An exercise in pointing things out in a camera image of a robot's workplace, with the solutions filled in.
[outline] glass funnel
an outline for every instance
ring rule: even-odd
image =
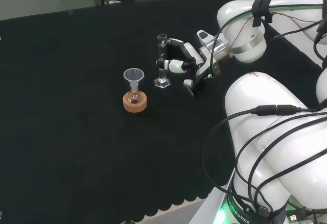
[[[131,90],[128,93],[128,101],[133,104],[140,103],[142,95],[138,90],[138,83],[144,78],[144,72],[138,68],[130,68],[124,72],[124,78],[131,86]]]

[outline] metal ring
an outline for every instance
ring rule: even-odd
[[[259,45],[264,40],[264,35],[262,33],[259,33],[258,36],[256,36],[254,39],[252,39],[247,44],[243,44],[239,47],[232,48],[231,51],[234,54],[241,54],[244,52],[248,52],[251,49],[255,48],[257,45]]]

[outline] funnel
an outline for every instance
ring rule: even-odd
[[[131,87],[123,97],[124,108],[132,113],[144,110],[147,106],[147,96],[138,90],[138,83],[144,78],[144,72],[138,68],[130,68],[124,72],[124,78]]]

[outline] glass cylinder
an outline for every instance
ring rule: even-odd
[[[167,59],[167,34],[158,35],[158,60]]]

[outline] black tablecloth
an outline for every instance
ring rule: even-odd
[[[215,34],[229,1],[143,0],[0,22],[1,222],[115,224],[205,198],[204,135],[225,116],[228,87],[249,71],[315,107],[321,70],[286,40],[268,43],[252,64],[232,59],[200,99],[183,89],[190,74],[154,86],[157,35],[198,48],[196,32]],[[145,72],[148,107],[139,115],[122,105],[131,67]],[[228,129],[216,147],[223,185],[234,158]]]

